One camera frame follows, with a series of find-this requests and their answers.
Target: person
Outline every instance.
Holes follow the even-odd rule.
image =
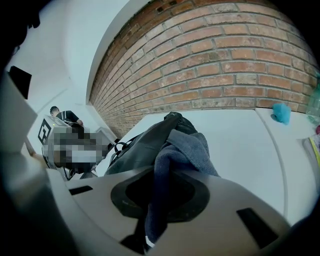
[[[84,123],[70,110],[60,112],[57,106],[52,106],[50,108],[50,115],[57,117],[64,122],[78,123],[79,125],[84,126]]]

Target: red brick wall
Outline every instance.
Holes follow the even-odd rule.
[[[175,2],[145,6],[97,71],[90,102],[119,138],[149,113],[278,102],[306,111],[317,64],[285,15],[262,0]]]

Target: pixelated area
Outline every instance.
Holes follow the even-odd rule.
[[[54,127],[43,145],[43,155],[55,168],[88,172],[106,157],[109,143],[101,134],[82,128]]]

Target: black slot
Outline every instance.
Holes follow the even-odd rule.
[[[251,208],[237,210],[236,213],[239,215],[260,249],[271,244],[278,238],[277,234],[274,233]]]
[[[93,190],[92,187],[90,186],[81,186],[81,187],[77,187],[77,188],[71,188],[69,189],[69,192],[72,196],[74,195],[78,195],[87,191]]]

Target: green bottle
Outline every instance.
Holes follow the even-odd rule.
[[[315,126],[320,125],[320,74],[316,74],[316,88],[313,94],[310,96],[309,104],[306,109],[308,119]]]

